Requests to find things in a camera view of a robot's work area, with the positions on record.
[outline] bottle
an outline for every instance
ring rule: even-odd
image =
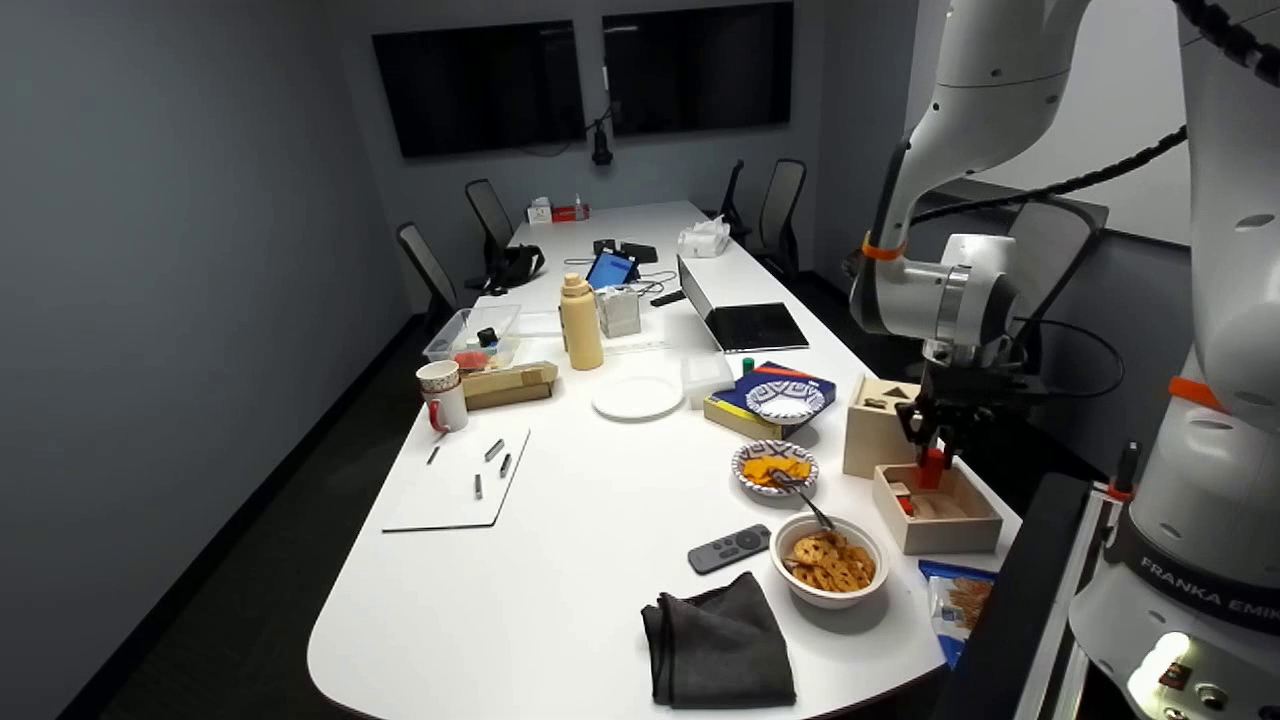
[[[457,433],[466,424],[466,401],[463,401],[457,361],[433,361],[433,363],[417,369],[417,383],[425,392],[428,420],[434,433]]]
[[[574,272],[567,272],[559,283],[559,331],[572,369],[589,371],[602,363],[597,292]]]

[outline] box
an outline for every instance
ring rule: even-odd
[[[872,501],[906,554],[994,553],[1003,520],[961,464],[935,488],[917,485],[917,464],[877,464]]]
[[[919,383],[863,381],[842,416],[842,476],[872,476],[877,464],[917,460],[917,445],[894,420],[894,404],[917,404]]]
[[[753,437],[753,439],[784,439],[786,437],[786,428],[762,424],[755,411],[747,411],[739,404],[728,404],[718,397],[704,401],[704,420],[711,420],[718,428],[730,428],[739,437]]]

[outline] bowl of pasta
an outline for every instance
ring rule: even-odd
[[[863,528],[830,520],[835,530],[819,528],[816,517],[784,520],[772,530],[772,563],[804,605],[854,609],[884,587],[886,563]]]

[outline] spoon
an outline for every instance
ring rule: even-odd
[[[835,522],[830,522],[830,517],[819,512],[816,501],[804,493],[804,479],[796,479],[796,476],[786,476],[786,470],[779,470],[779,468],[769,470],[769,479],[772,479],[772,488],[779,488],[779,493],[786,493],[786,495],[801,495],[801,501],[809,505],[809,512],[816,517],[816,522],[819,522],[825,530],[839,534]]]

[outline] wall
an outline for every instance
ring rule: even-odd
[[[567,147],[522,147],[522,152],[471,152],[446,159],[402,159],[394,147],[387,99],[371,61],[376,30],[406,29],[477,29],[477,24],[521,24],[521,20],[572,20],[582,111],[602,111],[599,62],[606,10],[657,10],[690,6],[679,0],[327,0],[334,29],[344,80],[358,111],[362,147],[371,155],[371,175],[383,194],[387,225],[417,221],[428,242],[438,252],[443,267],[463,280],[479,280],[479,225],[463,199],[471,175],[487,175],[503,194],[506,213],[521,214],[531,194],[552,194],[567,205],[582,194],[589,205],[645,205],[645,199],[697,199],[715,207],[728,183],[728,168],[747,159],[739,175],[739,213],[747,225],[761,214],[761,194],[775,155],[801,155],[816,164],[819,128],[819,47],[825,47],[825,2],[796,2],[796,61],[793,61],[793,125],[761,130],[686,130],[686,134],[649,134],[614,138],[613,168],[589,159],[589,138]],[[801,254],[812,254],[812,178],[796,213]]]
[[[941,14],[944,0],[919,0],[913,121],[933,90]],[[1090,0],[1057,125],[1024,155],[976,178],[1008,187],[1057,183],[1151,147],[1184,114],[1177,6],[1168,0]],[[1132,175],[1075,190],[1075,199],[1102,205],[1115,233],[1184,242],[1187,187],[1187,147],[1171,147]]]
[[[306,0],[0,10],[0,716],[54,716],[406,306]]]
[[[886,159],[905,138],[917,2],[830,0],[825,30],[812,267],[842,288],[842,264],[877,221]]]

